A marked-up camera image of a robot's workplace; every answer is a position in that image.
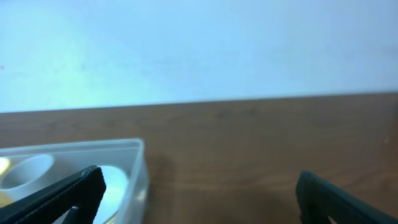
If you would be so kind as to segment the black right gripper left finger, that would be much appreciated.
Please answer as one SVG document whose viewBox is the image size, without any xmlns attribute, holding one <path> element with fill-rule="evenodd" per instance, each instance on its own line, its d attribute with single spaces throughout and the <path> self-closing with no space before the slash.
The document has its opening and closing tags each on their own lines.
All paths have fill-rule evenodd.
<svg viewBox="0 0 398 224">
<path fill-rule="evenodd" d="M 89 166 L 1 209 L 1 224 L 93 223 L 106 184 L 98 166 Z"/>
</svg>

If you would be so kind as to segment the grey plastic bowl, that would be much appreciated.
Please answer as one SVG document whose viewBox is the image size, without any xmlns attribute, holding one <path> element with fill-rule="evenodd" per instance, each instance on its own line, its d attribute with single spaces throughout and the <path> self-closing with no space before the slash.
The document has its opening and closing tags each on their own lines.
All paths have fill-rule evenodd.
<svg viewBox="0 0 398 224">
<path fill-rule="evenodd" d="M 98 166 L 102 171 L 106 184 L 106 191 L 99 205 L 93 224 L 111 223 L 111 220 L 116 216 L 121 206 L 129 183 L 127 172 L 121 166 L 110 163 L 90 163 L 86 166 L 77 166 L 76 164 L 61 165 L 61 163 L 59 163 L 52 167 L 52 174 L 55 179 L 54 182 L 66 178 L 88 166 Z"/>
</svg>

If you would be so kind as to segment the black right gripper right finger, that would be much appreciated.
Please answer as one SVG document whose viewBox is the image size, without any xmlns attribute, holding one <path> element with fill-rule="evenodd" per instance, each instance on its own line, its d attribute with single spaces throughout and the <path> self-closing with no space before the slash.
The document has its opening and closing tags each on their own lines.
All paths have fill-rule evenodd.
<svg viewBox="0 0 398 224">
<path fill-rule="evenodd" d="M 397 224 L 397 219 L 375 209 L 313 172 L 303 170 L 295 194 L 303 224 Z"/>
</svg>

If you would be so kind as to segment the grey plastic cup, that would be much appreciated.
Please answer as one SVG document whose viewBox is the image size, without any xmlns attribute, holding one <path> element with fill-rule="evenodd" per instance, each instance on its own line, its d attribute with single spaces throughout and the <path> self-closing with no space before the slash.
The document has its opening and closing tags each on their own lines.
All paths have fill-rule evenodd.
<svg viewBox="0 0 398 224">
<path fill-rule="evenodd" d="M 45 154 L 23 160 L 1 177 L 1 193 L 15 202 L 54 184 L 54 165 L 55 158 Z"/>
</svg>

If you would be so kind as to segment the yellow plastic cup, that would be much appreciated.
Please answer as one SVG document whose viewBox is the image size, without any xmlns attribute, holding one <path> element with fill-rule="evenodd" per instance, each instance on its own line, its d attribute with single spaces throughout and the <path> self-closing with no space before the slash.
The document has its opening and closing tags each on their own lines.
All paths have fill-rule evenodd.
<svg viewBox="0 0 398 224">
<path fill-rule="evenodd" d="M 10 168 L 10 160 L 8 158 L 0 158 L 0 177 L 3 178 L 7 170 Z M 12 200 L 3 192 L 0 191 L 0 207 L 3 208 L 6 205 L 12 203 Z"/>
</svg>

